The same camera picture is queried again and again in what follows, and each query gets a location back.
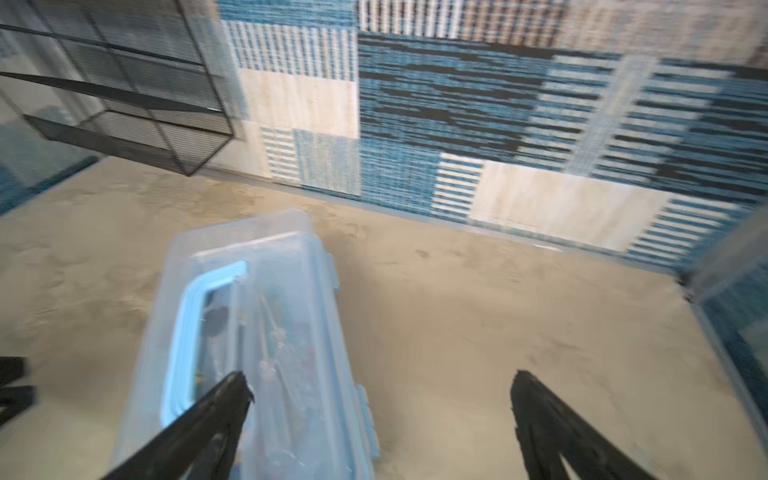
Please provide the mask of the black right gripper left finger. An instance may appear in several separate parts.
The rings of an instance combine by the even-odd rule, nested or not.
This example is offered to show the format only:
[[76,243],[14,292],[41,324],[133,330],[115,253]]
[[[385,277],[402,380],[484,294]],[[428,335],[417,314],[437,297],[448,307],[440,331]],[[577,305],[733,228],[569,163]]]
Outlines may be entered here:
[[227,479],[254,397],[241,371],[228,374],[190,409],[105,477]]

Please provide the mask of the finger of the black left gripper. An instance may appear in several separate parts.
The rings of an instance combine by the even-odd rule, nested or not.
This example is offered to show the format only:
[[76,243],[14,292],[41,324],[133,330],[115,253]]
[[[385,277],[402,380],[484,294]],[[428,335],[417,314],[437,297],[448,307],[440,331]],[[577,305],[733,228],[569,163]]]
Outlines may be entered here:
[[10,384],[27,375],[28,361],[25,357],[0,358],[0,384]]
[[19,414],[32,407],[38,399],[34,386],[6,386],[1,388],[0,426],[4,426]]

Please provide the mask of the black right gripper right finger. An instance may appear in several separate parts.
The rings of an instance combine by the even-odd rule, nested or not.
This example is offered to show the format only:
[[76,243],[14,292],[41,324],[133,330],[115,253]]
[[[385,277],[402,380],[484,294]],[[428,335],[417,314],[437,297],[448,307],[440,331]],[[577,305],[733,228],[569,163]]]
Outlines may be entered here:
[[510,388],[515,433],[531,479],[651,479],[535,375],[519,370]]

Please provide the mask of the blue toolbox with clear lid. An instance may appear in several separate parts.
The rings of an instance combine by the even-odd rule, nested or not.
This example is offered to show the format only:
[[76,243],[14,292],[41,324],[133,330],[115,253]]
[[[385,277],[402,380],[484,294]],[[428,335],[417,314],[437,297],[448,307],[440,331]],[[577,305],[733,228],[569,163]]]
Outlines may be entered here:
[[338,287],[333,258],[299,209],[177,235],[111,465],[239,371],[255,400],[234,478],[373,478],[379,444],[366,391],[351,373]]

